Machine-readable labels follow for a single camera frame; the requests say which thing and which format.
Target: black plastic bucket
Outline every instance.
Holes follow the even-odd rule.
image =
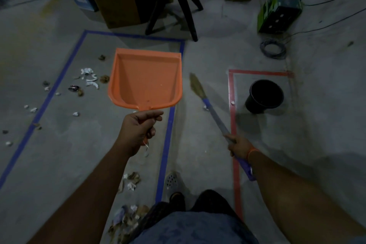
[[[250,113],[260,114],[266,109],[279,107],[283,102],[283,91],[270,80],[257,80],[250,86],[245,107]]]

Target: hand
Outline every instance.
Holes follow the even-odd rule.
[[[134,156],[144,138],[151,139],[155,136],[156,130],[153,125],[156,121],[162,121],[162,114],[164,112],[161,110],[150,110],[126,115],[115,145],[126,149],[129,157]]]
[[[237,157],[247,160],[248,153],[254,148],[252,143],[250,143],[245,137],[238,135],[225,134],[224,137],[235,142],[235,144],[228,145],[230,155],[234,156],[235,154]]]

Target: orange wristband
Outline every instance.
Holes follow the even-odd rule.
[[[249,162],[249,155],[250,155],[250,153],[251,153],[252,151],[259,151],[259,152],[260,152],[260,150],[258,150],[258,149],[257,149],[257,148],[255,148],[255,147],[251,148],[251,149],[249,150],[249,153],[247,154],[247,161],[248,161],[248,162]]]

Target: wall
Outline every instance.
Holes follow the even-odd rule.
[[[312,4],[327,0],[303,0]],[[304,7],[290,33],[327,26],[366,7],[336,0]],[[366,226],[366,11],[288,44],[314,181]]]

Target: broom handle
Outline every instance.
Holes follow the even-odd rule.
[[[207,109],[210,111],[211,116],[213,117],[213,119],[215,120],[218,128],[221,130],[222,134],[230,134],[230,132],[228,131],[228,129],[226,128],[226,126],[224,125],[224,123],[222,122],[222,120],[220,119],[220,117],[217,115],[215,109],[212,107],[210,101],[206,98],[206,99],[202,99],[202,101],[204,102],[204,104],[206,105]],[[231,144],[235,144],[234,141],[231,141],[228,138],[225,138],[226,141]],[[244,172],[247,174],[248,178],[250,181],[255,181],[255,177],[252,174],[252,169],[251,166],[249,164],[248,161],[241,159],[239,157],[236,156],[236,154],[234,154],[236,160],[239,162],[240,166],[243,168]]]

